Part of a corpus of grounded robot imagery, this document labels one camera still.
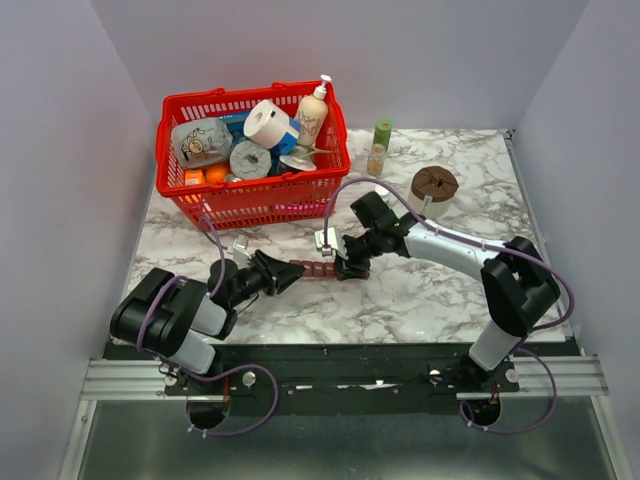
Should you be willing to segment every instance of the gray wall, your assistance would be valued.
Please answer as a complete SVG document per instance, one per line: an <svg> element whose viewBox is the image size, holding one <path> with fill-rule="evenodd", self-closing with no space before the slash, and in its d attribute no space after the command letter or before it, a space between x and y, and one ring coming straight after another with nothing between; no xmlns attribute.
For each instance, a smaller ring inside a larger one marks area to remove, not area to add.
<svg viewBox="0 0 640 480"><path fill-rule="evenodd" d="M640 2L592 0L520 122L515 148L572 324L604 365L640 476Z"/></svg>
<svg viewBox="0 0 640 480"><path fill-rule="evenodd" d="M167 95L328 73L352 127L514 127L587 0L93 0L154 119Z"/></svg>
<svg viewBox="0 0 640 480"><path fill-rule="evenodd" d="M147 112L83 0L0 16L0 477L57 478L152 176Z"/></svg>

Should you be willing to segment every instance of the screw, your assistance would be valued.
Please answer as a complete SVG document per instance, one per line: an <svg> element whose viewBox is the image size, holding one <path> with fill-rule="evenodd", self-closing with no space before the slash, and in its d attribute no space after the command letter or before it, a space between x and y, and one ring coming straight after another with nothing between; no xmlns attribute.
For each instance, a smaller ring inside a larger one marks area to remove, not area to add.
<svg viewBox="0 0 640 480"><path fill-rule="evenodd" d="M511 383L518 383L520 375L513 368L510 368L504 373L505 378Z"/></svg>
<svg viewBox="0 0 640 480"><path fill-rule="evenodd" d="M242 383L245 387L251 388L256 383L256 374L249 370L242 376Z"/></svg>

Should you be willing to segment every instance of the metal floor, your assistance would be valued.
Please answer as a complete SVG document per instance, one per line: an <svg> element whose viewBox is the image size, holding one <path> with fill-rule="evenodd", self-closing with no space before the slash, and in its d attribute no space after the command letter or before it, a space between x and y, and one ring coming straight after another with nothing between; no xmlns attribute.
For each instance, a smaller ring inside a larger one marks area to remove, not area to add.
<svg viewBox="0 0 640 480"><path fill-rule="evenodd" d="M524 426L546 399L505 399L504 428ZM225 421L225 429L254 419ZM526 435L496 436L456 416L274 417L253 433L203 440L182 402L99 402L84 480L614 479L589 398L560 399Z"/></svg>

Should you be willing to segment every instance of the red basket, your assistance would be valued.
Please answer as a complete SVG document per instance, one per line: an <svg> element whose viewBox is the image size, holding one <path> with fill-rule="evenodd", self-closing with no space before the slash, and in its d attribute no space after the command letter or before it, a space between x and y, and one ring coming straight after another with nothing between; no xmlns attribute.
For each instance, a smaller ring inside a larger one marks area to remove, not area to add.
<svg viewBox="0 0 640 480"><path fill-rule="evenodd" d="M205 117L225 116L253 108L260 100L271 99L294 116L298 102L313 93L320 82L274 83L269 88L226 92L172 95L164 100L162 120L156 138L160 195L175 204L200 227L200 217L208 217L217 229L289 222L324 215L329 197L349 173L347 128L333 88L328 85L325 102L329 113L316 146L330 154L316 154L318 170L285 173L277 177L242 182L219 182L185 186L184 170L173 153L171 129L181 123Z"/></svg>

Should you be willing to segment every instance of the pump bottle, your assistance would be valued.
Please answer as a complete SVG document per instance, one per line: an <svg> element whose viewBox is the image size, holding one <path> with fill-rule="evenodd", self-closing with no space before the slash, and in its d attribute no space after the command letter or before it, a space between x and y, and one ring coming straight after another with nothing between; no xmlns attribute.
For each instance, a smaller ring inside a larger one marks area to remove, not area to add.
<svg viewBox="0 0 640 480"><path fill-rule="evenodd" d="M327 83L331 82L331 77L329 75L321 75L320 78L322 79L322 85L316 87L313 95L307 95L302 98L296 113L296 120L300 123L298 145L305 147L310 147L315 143L318 133L320 133L320 128L322 128L322 123L329 111L329 107L324 102L324 97L327 95Z"/></svg>

